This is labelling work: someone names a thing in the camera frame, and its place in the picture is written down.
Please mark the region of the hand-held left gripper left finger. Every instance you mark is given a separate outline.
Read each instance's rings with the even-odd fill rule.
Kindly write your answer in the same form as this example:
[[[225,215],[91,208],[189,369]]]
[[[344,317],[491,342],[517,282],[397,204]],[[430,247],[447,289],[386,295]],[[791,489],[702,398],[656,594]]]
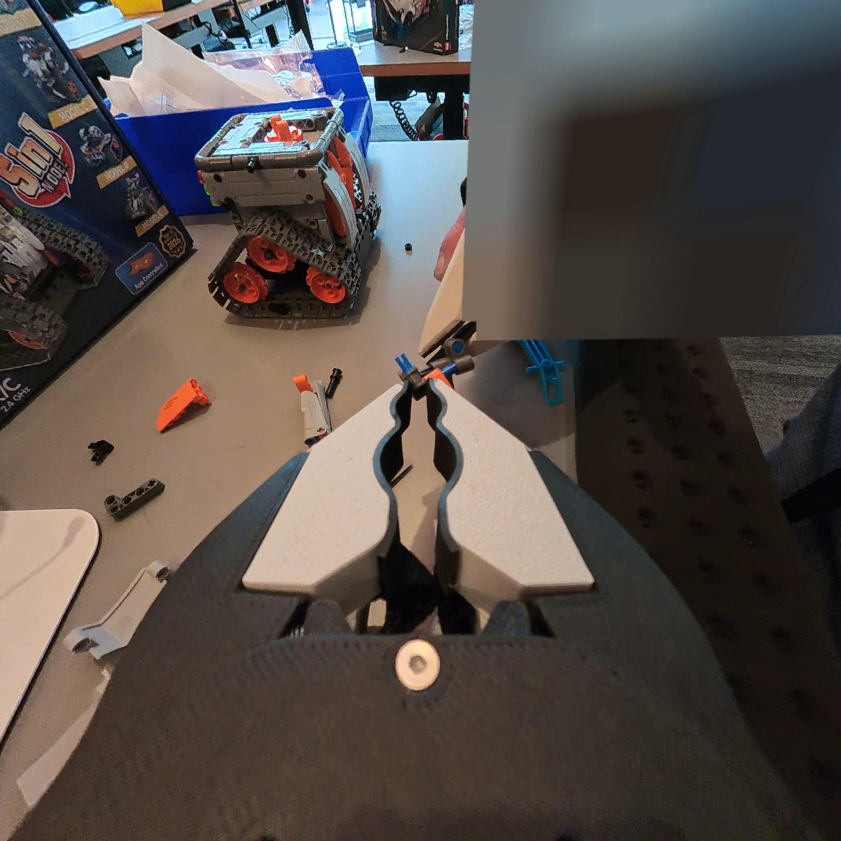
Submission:
[[[344,613],[376,597],[397,513],[375,458],[399,428],[402,394],[395,384],[310,449],[243,575],[246,590],[332,600]]]

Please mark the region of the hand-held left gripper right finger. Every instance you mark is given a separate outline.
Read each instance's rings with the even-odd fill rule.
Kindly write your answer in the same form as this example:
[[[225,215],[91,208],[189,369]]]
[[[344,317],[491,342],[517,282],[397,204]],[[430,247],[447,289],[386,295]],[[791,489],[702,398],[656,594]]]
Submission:
[[[594,576],[534,453],[451,387],[428,383],[437,504],[436,575],[475,608],[587,592]]]

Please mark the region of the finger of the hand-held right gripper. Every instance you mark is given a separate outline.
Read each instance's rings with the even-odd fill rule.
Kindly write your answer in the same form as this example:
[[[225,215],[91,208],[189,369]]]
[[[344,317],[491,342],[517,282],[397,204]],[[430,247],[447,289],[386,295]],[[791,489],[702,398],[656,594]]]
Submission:
[[[470,323],[463,314],[465,233],[462,231],[440,281],[421,333],[420,356],[427,358],[457,329]]]

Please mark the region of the orange connector with blue pins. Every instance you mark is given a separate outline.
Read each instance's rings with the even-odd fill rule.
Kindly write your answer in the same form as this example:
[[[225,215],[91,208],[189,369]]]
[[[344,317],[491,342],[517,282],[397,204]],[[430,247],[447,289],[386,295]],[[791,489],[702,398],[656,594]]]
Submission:
[[[426,380],[436,380],[453,387],[453,379],[475,369],[474,357],[468,339],[453,336],[443,342],[428,360]]]

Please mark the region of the grey connector with blue pin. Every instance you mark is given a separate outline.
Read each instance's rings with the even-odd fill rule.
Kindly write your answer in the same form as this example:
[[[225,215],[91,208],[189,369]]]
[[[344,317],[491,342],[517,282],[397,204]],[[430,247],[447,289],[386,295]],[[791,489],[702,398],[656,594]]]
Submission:
[[[426,397],[427,384],[421,371],[408,359],[405,353],[396,357],[395,363],[397,363],[399,368],[399,378],[403,383],[407,384],[412,398],[415,401],[424,399]]]

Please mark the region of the person's right hand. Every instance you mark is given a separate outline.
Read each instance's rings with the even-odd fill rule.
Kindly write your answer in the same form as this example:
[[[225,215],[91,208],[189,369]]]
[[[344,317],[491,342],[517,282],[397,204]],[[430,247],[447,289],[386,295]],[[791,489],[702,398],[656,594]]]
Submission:
[[[447,231],[447,235],[444,237],[439,248],[436,266],[434,269],[434,278],[438,282],[443,280],[453,254],[457,248],[458,242],[462,238],[465,228],[465,211],[466,208],[462,208],[452,227]]]

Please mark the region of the blue plastic tool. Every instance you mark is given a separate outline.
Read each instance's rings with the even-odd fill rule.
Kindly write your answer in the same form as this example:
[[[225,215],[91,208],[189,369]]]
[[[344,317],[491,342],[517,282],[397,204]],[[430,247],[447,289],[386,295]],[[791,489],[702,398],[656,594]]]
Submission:
[[[527,373],[535,374],[541,384],[541,392],[547,405],[562,405],[562,371],[566,363],[556,360],[546,344],[539,340],[517,340],[516,344],[525,353],[528,361]]]

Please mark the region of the orange wedge piece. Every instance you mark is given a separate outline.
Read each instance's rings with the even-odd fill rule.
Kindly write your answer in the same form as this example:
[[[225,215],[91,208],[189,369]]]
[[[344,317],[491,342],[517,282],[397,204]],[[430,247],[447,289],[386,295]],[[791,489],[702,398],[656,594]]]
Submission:
[[[155,420],[156,430],[163,433],[189,412],[206,408],[210,404],[210,397],[198,381],[195,378],[188,379],[159,409]]]

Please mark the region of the dark grey short beam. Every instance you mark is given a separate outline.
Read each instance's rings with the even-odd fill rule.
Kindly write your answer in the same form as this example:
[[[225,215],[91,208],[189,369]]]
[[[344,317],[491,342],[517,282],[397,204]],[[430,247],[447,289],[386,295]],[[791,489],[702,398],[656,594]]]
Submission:
[[[166,486],[162,481],[151,478],[125,496],[109,495],[103,501],[103,506],[113,520],[125,520],[161,495],[165,489]]]

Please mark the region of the tracked toy robot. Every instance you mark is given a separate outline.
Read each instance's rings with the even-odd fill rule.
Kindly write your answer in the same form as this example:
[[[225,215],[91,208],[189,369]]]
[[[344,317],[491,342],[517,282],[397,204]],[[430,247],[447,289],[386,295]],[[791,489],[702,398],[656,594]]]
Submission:
[[[208,277],[216,303],[244,319],[346,319],[382,208],[341,109],[239,113],[194,161],[237,232]]]

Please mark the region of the grey curved panel piece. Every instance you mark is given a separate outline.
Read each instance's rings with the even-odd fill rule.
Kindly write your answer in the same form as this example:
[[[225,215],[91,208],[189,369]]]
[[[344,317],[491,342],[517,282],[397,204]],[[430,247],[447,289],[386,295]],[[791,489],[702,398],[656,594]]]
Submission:
[[[65,648],[72,654],[89,653],[100,659],[128,645],[157,595],[166,585],[170,568],[153,562],[136,575],[127,590],[97,622],[68,633]]]

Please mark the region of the white book stand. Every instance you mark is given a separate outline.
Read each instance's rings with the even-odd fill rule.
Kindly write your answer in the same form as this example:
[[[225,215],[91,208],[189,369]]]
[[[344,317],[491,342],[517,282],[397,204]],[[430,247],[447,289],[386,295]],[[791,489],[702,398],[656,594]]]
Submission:
[[[1,737],[98,551],[85,510],[1,512]]]

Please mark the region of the blue plastic bin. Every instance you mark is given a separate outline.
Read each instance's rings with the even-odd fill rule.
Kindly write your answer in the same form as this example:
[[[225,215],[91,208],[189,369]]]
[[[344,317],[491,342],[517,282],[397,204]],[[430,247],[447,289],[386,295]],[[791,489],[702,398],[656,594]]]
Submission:
[[[356,54],[351,48],[317,50],[314,65],[326,97],[238,108],[200,110],[141,117],[117,116],[116,122],[141,158],[153,181],[178,216],[222,213],[212,205],[198,180],[196,154],[238,113],[285,113],[326,108],[339,94],[345,131],[353,135],[364,157],[371,139],[373,111]]]

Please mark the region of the white plastic bags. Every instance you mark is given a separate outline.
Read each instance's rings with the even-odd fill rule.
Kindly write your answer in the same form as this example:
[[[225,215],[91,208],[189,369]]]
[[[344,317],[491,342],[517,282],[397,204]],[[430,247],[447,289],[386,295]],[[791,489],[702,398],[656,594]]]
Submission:
[[[159,116],[310,99],[339,105],[353,96],[358,75],[342,81],[319,70],[304,35],[276,48],[234,49],[196,57],[158,29],[143,25],[142,55],[127,78],[101,80],[110,111]]]

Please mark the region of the blue toy cardboard box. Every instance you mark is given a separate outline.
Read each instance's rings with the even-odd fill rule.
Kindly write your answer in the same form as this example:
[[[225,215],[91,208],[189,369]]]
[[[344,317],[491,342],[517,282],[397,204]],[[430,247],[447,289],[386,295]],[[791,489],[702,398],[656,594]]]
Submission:
[[[1,425],[192,252],[38,2],[1,2]]]

